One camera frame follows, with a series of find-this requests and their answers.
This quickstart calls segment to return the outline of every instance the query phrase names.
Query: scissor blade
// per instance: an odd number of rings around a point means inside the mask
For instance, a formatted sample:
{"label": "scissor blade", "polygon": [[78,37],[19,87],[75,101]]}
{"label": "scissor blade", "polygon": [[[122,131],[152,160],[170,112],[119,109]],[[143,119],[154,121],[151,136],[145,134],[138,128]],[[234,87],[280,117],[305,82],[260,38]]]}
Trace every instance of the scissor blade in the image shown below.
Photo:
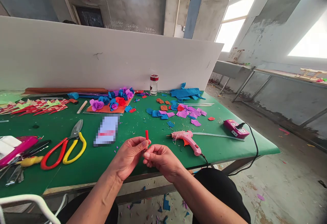
{"label": "scissor blade", "polygon": [[76,137],[79,132],[81,132],[83,127],[83,119],[79,120],[77,124],[75,124],[72,133],[71,133],[71,138]]}

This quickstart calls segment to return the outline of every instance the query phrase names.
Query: glass bottle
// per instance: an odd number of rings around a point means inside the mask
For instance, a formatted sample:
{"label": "glass bottle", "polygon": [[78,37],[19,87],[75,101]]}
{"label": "glass bottle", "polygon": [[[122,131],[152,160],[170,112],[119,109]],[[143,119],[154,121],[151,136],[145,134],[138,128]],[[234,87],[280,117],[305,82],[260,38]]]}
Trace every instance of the glass bottle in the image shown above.
{"label": "glass bottle", "polygon": [[150,76],[150,95],[157,95],[158,94],[158,75],[151,75]]}

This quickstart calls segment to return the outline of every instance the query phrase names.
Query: black cable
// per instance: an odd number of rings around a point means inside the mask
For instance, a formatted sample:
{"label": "black cable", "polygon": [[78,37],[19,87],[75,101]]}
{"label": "black cable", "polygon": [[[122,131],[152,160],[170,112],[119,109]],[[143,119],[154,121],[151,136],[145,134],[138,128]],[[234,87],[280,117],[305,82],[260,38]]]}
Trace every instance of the black cable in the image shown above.
{"label": "black cable", "polygon": [[255,147],[256,147],[256,155],[255,155],[255,157],[254,157],[254,159],[253,159],[253,161],[251,162],[251,164],[250,164],[249,167],[247,167],[247,168],[243,168],[243,169],[237,171],[236,173],[234,173],[234,174],[230,174],[230,175],[228,175],[228,176],[234,176],[234,175],[237,175],[239,172],[241,172],[241,171],[243,171],[243,170],[246,170],[246,169],[250,168],[250,167],[252,166],[252,164],[254,163],[254,161],[256,160],[256,158],[258,157],[258,155],[259,155],[258,145],[257,145],[257,143],[256,143],[256,140],[255,140],[255,137],[254,137],[254,135],[253,135],[253,132],[252,132],[252,129],[251,129],[250,125],[249,125],[248,123],[245,123],[245,122],[244,122],[244,123],[241,123],[241,124],[238,125],[238,126],[241,126],[240,128],[242,128],[242,127],[243,127],[242,124],[243,124],[243,125],[244,125],[244,124],[247,124],[247,125],[249,126],[249,128],[250,128],[250,131],[251,131],[252,137],[253,137],[253,139],[254,139]]}
{"label": "black cable", "polygon": [[205,159],[205,161],[207,162],[207,167],[209,167],[209,163],[208,160],[205,158],[205,155],[203,155],[203,153],[201,154],[201,156]]}

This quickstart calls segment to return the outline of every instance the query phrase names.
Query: hand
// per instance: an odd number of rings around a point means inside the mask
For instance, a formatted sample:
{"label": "hand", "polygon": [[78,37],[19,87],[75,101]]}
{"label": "hand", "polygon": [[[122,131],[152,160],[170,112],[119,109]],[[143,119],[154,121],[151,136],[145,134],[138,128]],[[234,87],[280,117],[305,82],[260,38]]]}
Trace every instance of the hand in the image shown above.
{"label": "hand", "polygon": [[143,163],[148,167],[156,167],[170,183],[186,170],[175,154],[164,145],[152,145],[144,154]]}
{"label": "hand", "polygon": [[141,136],[128,139],[122,144],[108,169],[114,171],[121,181],[126,180],[149,144],[151,141]]}

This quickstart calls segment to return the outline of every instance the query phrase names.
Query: concrete floor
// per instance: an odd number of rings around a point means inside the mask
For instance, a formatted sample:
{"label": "concrete floor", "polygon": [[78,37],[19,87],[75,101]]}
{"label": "concrete floor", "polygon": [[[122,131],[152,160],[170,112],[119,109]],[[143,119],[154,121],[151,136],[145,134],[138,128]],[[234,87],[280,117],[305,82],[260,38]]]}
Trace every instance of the concrete floor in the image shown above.
{"label": "concrete floor", "polygon": [[[327,189],[318,180],[327,184],[327,154],[315,147],[309,147],[304,140],[293,134],[284,135],[278,125],[246,105],[240,102],[231,103],[234,94],[217,97],[219,90],[211,85],[205,91],[281,150],[280,154],[264,156],[250,169],[231,177],[243,197],[252,223],[325,223],[323,217],[327,216]],[[228,164],[230,162],[218,167],[223,169]],[[126,183],[119,195],[140,191],[144,186],[150,189],[166,184],[168,182],[164,177]],[[262,195],[265,200],[260,200],[257,194]],[[163,204],[163,198],[161,195],[143,200],[132,209],[128,208],[130,204],[119,206],[118,223],[156,223],[157,216],[159,220],[163,220],[166,215],[167,223],[192,223],[192,212],[188,210],[190,215],[185,216],[187,210],[183,208],[178,192],[167,196],[171,210],[160,213],[158,209]],[[61,198],[47,202],[52,210],[56,210]]]}

